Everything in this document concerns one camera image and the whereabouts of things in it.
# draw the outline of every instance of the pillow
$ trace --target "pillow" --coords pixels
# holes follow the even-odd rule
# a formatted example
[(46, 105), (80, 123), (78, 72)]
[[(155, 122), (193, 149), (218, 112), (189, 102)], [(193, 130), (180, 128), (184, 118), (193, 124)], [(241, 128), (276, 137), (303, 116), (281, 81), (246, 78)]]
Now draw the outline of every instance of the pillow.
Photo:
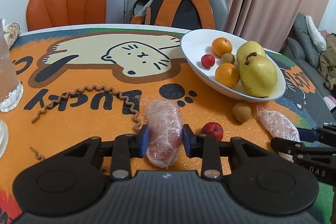
[(313, 40), (315, 48), (321, 54), (321, 52), (323, 52), (327, 48), (327, 42), (325, 41), (319, 30), (317, 30), (312, 17), (306, 16), (305, 18), (310, 38)]
[(287, 42), (292, 53), (294, 53), (295, 58), (305, 60), (305, 52), (303, 51), (300, 43), (291, 37), (287, 38)]
[(308, 63), (315, 69), (319, 66), (319, 53), (314, 47), (307, 29), (305, 16), (298, 13), (293, 24), (298, 42), (303, 48)]

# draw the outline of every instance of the plastic-wrapped meat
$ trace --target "plastic-wrapped meat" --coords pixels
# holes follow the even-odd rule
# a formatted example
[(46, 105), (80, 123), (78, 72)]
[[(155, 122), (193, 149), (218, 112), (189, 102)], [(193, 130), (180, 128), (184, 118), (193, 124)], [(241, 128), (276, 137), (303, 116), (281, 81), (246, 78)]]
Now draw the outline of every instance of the plastic-wrapped meat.
[(168, 167), (179, 158), (182, 120), (179, 106), (170, 100), (155, 100), (146, 110), (149, 126), (147, 157), (158, 167)]
[[(266, 110), (257, 106), (259, 121), (272, 135), (272, 137), (283, 138), (300, 142), (300, 134), (295, 125), (283, 114), (277, 111)], [(279, 152), (279, 155), (286, 160), (293, 161), (293, 156)]]

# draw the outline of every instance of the orange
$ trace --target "orange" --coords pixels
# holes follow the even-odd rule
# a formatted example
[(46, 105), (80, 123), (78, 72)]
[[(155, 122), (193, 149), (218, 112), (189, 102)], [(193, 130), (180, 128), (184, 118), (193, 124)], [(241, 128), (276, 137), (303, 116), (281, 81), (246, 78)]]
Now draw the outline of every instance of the orange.
[(221, 64), (215, 72), (215, 80), (230, 89), (233, 89), (239, 82), (239, 70), (230, 63)]
[(228, 39), (224, 37), (218, 37), (212, 42), (211, 50), (214, 55), (222, 57), (223, 54), (232, 52), (232, 44)]

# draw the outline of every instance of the red apple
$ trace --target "red apple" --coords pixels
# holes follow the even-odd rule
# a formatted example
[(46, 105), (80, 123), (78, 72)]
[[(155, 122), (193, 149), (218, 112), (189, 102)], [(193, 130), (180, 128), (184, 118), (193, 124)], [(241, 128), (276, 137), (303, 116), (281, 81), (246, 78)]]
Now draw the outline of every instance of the red apple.
[(206, 123), (202, 127), (201, 133), (214, 136), (218, 141), (221, 141), (223, 139), (223, 128), (219, 123), (216, 122)]
[(211, 68), (215, 64), (215, 58), (211, 54), (205, 54), (201, 58), (202, 66)]

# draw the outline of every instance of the drinking glass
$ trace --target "drinking glass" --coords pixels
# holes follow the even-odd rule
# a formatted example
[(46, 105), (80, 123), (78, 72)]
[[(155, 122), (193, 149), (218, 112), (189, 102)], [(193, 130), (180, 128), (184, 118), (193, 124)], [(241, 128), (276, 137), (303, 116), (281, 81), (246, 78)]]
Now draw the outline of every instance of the drinking glass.
[(0, 111), (8, 112), (14, 109), (22, 94), (23, 86), (16, 76), (0, 19)]

